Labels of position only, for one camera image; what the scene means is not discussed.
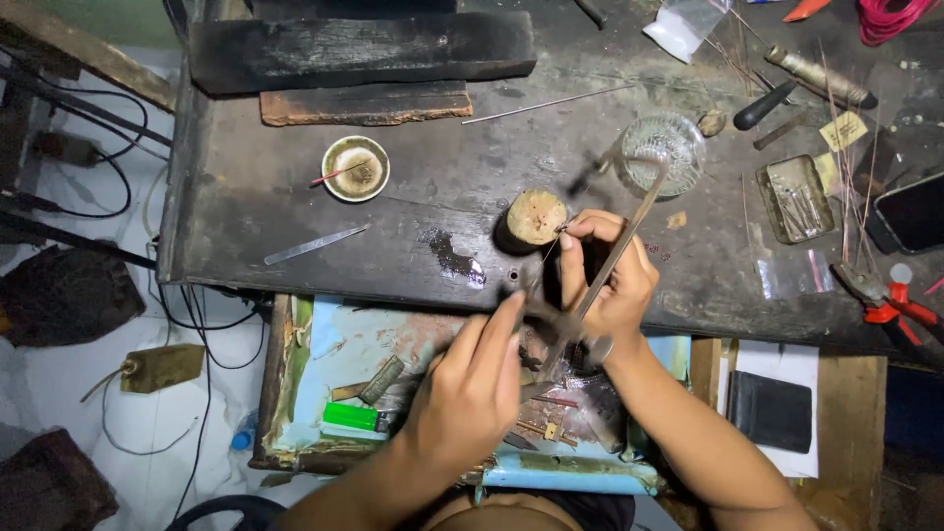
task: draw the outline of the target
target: dark wooden workbench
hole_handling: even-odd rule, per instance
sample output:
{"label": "dark wooden workbench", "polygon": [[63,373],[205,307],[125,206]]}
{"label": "dark wooden workbench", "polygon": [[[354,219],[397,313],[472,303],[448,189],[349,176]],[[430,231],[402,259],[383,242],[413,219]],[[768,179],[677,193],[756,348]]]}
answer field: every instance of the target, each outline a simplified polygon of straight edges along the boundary
{"label": "dark wooden workbench", "polygon": [[[206,18],[219,18],[222,12],[235,13],[226,17],[240,16],[240,2],[206,0],[202,12],[211,14]],[[177,105],[159,280],[331,292],[452,308],[494,307],[509,273],[541,259],[538,254],[515,258],[496,251],[491,233],[507,201],[532,186],[563,196],[588,164],[588,154],[606,149],[638,111],[662,108],[697,120],[713,106],[730,116],[753,99],[746,96],[734,70],[708,45],[695,54],[695,65],[688,66],[640,33],[653,19],[660,5],[657,0],[598,3],[612,12],[605,31],[597,31],[571,0],[465,2],[464,10],[529,10],[538,49],[537,68],[530,77],[469,84],[475,116],[627,82],[634,85],[474,125],[444,119],[389,128],[271,128],[261,123],[257,97],[210,101],[185,78]],[[843,65],[854,77],[858,72],[861,78],[876,61],[882,62],[891,75],[879,76],[886,83],[882,89],[870,88],[884,91],[880,97],[891,100],[883,103],[883,112],[885,118],[898,116],[893,137],[903,160],[893,165],[890,174],[910,163],[935,162],[944,146],[944,128],[936,125],[944,121],[937,92],[940,60],[934,64],[929,52],[924,52],[928,57],[918,57],[918,52],[910,51],[920,49],[929,37],[912,34],[867,49],[858,42],[851,6],[830,5],[810,21],[793,26],[779,22],[789,8],[751,5],[744,6],[743,14],[766,41],[806,57],[816,57],[822,40],[833,54],[831,65]],[[725,21],[716,31],[729,50],[740,39],[735,27]],[[750,65],[775,83],[782,81],[782,73],[762,59],[765,47],[744,33]],[[900,60],[922,63],[904,71],[898,68]],[[707,140],[706,176],[696,188],[653,207],[640,230],[644,240],[660,247],[650,255],[662,280],[646,314],[649,325],[794,343],[887,346],[880,330],[862,322],[860,305],[841,287],[791,300],[763,297],[754,269],[763,248],[773,256],[809,248],[821,250],[831,261],[840,256],[840,231],[806,245],[777,243],[753,177],[764,164],[826,152],[818,134],[828,122],[826,106],[803,89],[794,93],[794,99],[810,109],[814,127],[798,128],[761,153],[750,143],[799,107],[780,107],[747,133],[728,128]],[[903,116],[917,113],[923,114],[923,125],[903,124]],[[885,118],[879,121],[890,123]],[[307,182],[320,175],[326,148],[349,134],[378,141],[392,165],[391,181],[381,195],[360,205],[343,204],[322,187],[307,188]],[[832,203],[838,219],[839,206]],[[612,174],[568,201],[574,211],[596,207],[625,215],[638,204],[639,196]],[[679,211],[686,212],[687,224],[669,230],[666,219]],[[762,235],[761,241],[752,237],[750,247],[746,218]],[[374,223],[369,231],[343,242],[281,264],[262,263],[268,254],[367,221]],[[444,274],[430,244],[421,241],[436,231],[447,236],[455,253],[481,264],[484,289],[470,287],[462,275]],[[664,261],[662,254],[667,251],[671,257]],[[913,292],[923,291],[944,273],[941,252],[888,258],[873,252],[886,279],[892,264],[909,264],[915,273],[912,285],[919,288]],[[944,294],[938,292],[929,302],[944,308]]]}

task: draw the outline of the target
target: floor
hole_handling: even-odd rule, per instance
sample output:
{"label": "floor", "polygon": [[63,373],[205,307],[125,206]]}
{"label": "floor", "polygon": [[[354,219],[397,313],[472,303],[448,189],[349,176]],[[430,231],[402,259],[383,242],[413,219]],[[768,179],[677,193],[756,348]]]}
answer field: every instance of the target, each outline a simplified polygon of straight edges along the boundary
{"label": "floor", "polygon": [[[179,55],[174,52],[139,48],[124,51],[161,76],[178,77]],[[70,86],[114,90],[84,73],[77,84]],[[139,122],[142,118],[141,111],[122,98],[82,97],[128,120]],[[149,127],[171,136],[173,117],[145,105],[150,117]],[[105,152],[120,150],[126,144],[97,126],[66,114],[57,115],[54,125],[75,135],[99,140]],[[143,142],[159,152],[167,152],[153,142]],[[131,185],[132,205],[128,212],[101,221],[64,214],[37,214],[36,217],[67,231],[108,238],[132,252],[151,252],[153,257],[145,244],[160,226],[166,189],[164,163],[140,149],[130,151],[118,162]],[[104,164],[82,169],[45,163],[37,195],[89,214],[115,211],[125,198],[118,176]],[[0,246],[0,274],[6,274],[36,251],[31,246]],[[112,384],[106,416],[103,416],[101,390],[85,403],[79,403],[96,382],[118,368],[129,351],[161,346],[167,340],[167,320],[157,301],[148,295],[149,287],[153,290],[152,273],[133,265],[129,269],[147,303],[147,310],[117,331],[86,345],[54,349],[15,350],[6,341],[0,341],[0,459],[14,453],[35,434],[56,426],[66,428],[109,481],[121,507],[117,515],[98,525],[97,529],[102,531],[162,529],[172,520],[194,465],[196,435],[208,392],[211,409],[199,466],[184,501],[184,510],[223,494],[257,492],[260,481],[267,475],[246,466],[249,453],[237,453],[229,448],[230,438],[241,419],[258,405],[263,355],[239,370],[213,366],[210,389],[202,377],[150,395],[119,393],[115,389],[117,384]],[[212,291],[201,294],[199,288],[197,293],[206,298],[210,326],[229,324],[248,312],[238,300]],[[172,291],[169,302],[172,314],[188,322],[179,293]],[[268,327],[264,327],[258,317],[225,331],[208,333],[213,353],[226,365],[241,365],[252,359],[267,337]],[[171,329],[170,341],[200,342],[196,333],[178,327]],[[166,452],[138,456],[117,450],[105,437],[103,421],[119,445],[139,453],[165,448],[187,430],[190,433]],[[261,494],[290,505],[319,484],[318,478],[299,476],[289,485],[268,488]],[[229,529],[235,518],[227,514],[204,519],[192,529]],[[651,529],[679,529],[645,496],[637,497],[637,522]]]}

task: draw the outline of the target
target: person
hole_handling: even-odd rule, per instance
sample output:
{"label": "person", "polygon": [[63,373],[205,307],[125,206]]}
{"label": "person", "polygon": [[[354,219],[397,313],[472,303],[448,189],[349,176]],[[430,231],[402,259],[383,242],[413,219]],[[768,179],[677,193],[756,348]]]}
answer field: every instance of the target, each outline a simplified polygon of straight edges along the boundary
{"label": "person", "polygon": [[[560,234],[565,308],[576,306],[587,290],[579,238],[612,245],[625,225],[615,214],[587,210]],[[639,327],[658,281],[642,242],[633,238],[584,320],[588,332],[614,340],[603,368],[620,400],[708,506],[718,529],[816,529],[773,464],[652,354]],[[276,529],[628,530],[631,496],[489,488],[476,506],[469,490],[450,490],[517,420],[513,329],[523,300],[519,292],[491,318],[471,317],[448,351],[430,363],[403,428],[360,465],[289,508]]]}

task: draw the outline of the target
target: small bowl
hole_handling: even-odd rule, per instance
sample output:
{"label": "small bowl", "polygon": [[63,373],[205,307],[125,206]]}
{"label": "small bowl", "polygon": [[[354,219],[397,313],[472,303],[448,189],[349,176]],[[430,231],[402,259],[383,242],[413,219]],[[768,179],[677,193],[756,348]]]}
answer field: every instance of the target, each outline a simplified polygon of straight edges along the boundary
{"label": "small bowl", "polygon": [[390,180],[390,159],[380,144],[365,136],[346,136],[328,148],[321,175],[367,163],[325,180],[328,191],[342,201],[360,203],[375,197]]}

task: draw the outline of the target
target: hand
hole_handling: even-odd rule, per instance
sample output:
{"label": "hand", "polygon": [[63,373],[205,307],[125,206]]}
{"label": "hand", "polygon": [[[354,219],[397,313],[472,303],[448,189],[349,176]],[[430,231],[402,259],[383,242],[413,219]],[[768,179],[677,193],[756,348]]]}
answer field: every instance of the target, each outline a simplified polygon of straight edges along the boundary
{"label": "hand", "polygon": [[[561,299],[567,311],[577,308],[588,289],[583,270],[583,249],[575,238],[592,235],[612,250],[613,243],[625,229],[624,217],[585,210],[561,233]],[[639,325],[658,282],[659,271],[649,262],[639,236],[634,236],[632,245],[623,252],[610,280],[583,319],[587,331],[596,336],[611,335],[614,339],[627,335],[641,337]]]}
{"label": "hand", "polygon": [[396,438],[410,459],[450,481],[479,465],[514,426],[520,408],[518,335],[524,293],[495,314],[471,317],[446,354],[430,362]]}

